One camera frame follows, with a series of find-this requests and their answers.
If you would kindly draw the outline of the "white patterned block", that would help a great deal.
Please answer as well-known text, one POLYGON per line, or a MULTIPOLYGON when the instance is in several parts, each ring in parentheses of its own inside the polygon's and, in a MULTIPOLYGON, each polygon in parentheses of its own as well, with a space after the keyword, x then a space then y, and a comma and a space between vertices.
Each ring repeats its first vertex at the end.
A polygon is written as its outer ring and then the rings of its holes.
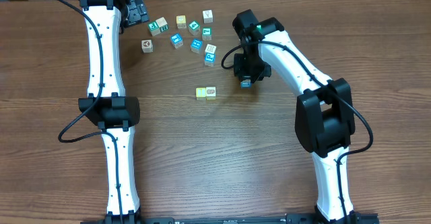
POLYGON ((205 48, 205 54, 215 54, 216 53, 216 46, 212 44, 207 44, 205 48))
POLYGON ((241 88, 251 88, 251 86, 252 86, 251 81, 244 80, 240 82, 241 88))

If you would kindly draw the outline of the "white block yellow side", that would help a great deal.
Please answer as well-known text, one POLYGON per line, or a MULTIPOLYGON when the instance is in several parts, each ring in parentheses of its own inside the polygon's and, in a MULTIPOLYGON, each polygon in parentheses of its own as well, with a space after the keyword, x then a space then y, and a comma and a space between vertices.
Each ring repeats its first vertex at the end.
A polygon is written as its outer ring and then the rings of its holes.
POLYGON ((216 99, 216 87, 206 87, 205 94, 207 100, 215 100, 216 99))

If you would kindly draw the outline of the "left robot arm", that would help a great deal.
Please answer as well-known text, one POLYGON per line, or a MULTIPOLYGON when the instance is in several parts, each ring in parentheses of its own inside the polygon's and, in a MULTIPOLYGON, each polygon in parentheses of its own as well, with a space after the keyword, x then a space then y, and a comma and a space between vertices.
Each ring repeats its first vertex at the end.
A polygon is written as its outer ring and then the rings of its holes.
POLYGON ((133 139, 139 100, 127 96, 121 77, 119 35, 148 22, 143 0, 79 0, 86 14, 90 54, 87 96, 79 110, 98 127, 108 171, 108 204, 102 223, 142 223, 135 186, 133 139))

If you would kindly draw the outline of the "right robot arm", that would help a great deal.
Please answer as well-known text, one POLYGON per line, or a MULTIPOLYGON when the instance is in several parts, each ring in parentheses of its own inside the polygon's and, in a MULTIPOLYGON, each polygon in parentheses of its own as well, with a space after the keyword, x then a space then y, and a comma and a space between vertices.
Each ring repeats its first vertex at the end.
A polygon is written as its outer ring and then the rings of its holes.
POLYGON ((251 10, 232 22, 242 53, 231 68, 243 88, 276 70, 296 96, 295 133, 311 154, 318 186, 316 222, 356 223, 348 193, 347 152, 355 132, 352 95, 344 79, 320 72, 292 43, 280 22, 259 22, 251 10))

